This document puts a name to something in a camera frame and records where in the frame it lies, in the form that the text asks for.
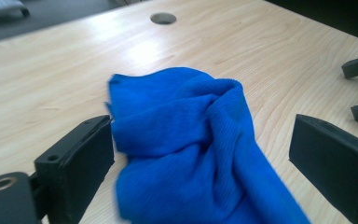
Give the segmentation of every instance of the dark floor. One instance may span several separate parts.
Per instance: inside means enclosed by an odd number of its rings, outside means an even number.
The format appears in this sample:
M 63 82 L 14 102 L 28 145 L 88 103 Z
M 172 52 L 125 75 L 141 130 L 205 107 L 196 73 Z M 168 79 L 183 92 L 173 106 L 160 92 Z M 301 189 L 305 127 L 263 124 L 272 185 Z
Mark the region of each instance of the dark floor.
M 268 0 L 358 37 L 358 0 Z
M 115 0 L 21 0 L 31 16 L 20 11 L 0 17 L 0 39 L 73 21 L 120 7 Z

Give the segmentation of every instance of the wood grain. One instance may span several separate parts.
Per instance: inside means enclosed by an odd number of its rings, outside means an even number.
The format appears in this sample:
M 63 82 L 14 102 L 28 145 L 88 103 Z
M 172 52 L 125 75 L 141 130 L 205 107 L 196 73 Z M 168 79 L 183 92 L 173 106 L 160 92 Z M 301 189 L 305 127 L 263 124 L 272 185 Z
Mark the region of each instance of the wood grain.
M 157 25 L 156 12 L 176 16 Z M 239 80 L 257 143 L 314 223 L 349 223 L 288 161 L 296 114 L 358 136 L 350 107 L 358 38 L 258 0 L 155 0 L 0 41 L 0 175 L 31 174 L 33 161 L 84 119 L 106 114 L 107 80 L 189 66 Z M 116 154 L 82 223 L 127 223 L 114 184 Z

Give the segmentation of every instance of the towel fold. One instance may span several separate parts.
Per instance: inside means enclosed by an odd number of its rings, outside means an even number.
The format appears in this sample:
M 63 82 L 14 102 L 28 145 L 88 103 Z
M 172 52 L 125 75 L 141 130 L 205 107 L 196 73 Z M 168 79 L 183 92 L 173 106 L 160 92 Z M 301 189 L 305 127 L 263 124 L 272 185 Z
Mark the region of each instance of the towel fold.
M 132 223 L 309 223 L 255 142 L 241 84 L 191 68 L 109 81 Z

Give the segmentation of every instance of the blue towel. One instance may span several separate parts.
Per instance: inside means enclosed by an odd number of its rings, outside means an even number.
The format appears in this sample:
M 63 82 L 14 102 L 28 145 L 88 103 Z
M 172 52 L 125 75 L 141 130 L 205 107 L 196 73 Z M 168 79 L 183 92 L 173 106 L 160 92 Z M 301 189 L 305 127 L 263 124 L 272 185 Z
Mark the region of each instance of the blue towel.
M 109 81 L 120 215 L 138 223 L 309 223 L 255 142 L 242 86 L 190 68 Z

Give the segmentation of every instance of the screw hole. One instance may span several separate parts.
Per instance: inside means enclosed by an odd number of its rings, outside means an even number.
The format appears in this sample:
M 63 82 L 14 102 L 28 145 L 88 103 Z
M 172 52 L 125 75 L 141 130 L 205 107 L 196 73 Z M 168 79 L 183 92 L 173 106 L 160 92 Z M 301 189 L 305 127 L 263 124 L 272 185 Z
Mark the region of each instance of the screw hole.
M 10 188 L 16 181 L 17 178 L 13 176 L 0 179 L 0 190 Z
M 169 24 L 176 22 L 176 17 L 170 13 L 159 12 L 159 13 L 153 14 L 150 17 L 150 20 L 155 24 L 169 25 Z
M 48 161 L 56 161 L 58 159 L 58 156 L 52 155 L 48 157 Z

